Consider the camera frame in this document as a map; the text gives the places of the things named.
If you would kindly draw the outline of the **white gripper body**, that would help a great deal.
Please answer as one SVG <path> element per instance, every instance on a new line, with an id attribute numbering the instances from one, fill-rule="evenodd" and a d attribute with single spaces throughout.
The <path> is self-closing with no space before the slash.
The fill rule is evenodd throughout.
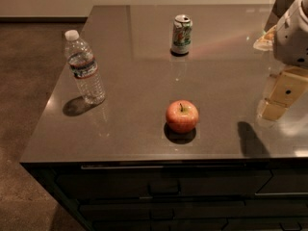
<path id="1" fill-rule="evenodd" d="M 284 64 L 308 67 L 308 0 L 295 0 L 278 20 L 273 54 Z"/>

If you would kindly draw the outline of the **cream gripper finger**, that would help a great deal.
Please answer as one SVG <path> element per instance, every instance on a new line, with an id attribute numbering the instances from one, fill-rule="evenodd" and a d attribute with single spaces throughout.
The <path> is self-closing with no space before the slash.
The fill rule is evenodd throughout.
<path id="1" fill-rule="evenodd" d="M 278 75 L 271 75 L 260 102 L 260 117 L 278 120 L 307 90 L 307 69 L 285 68 Z"/>

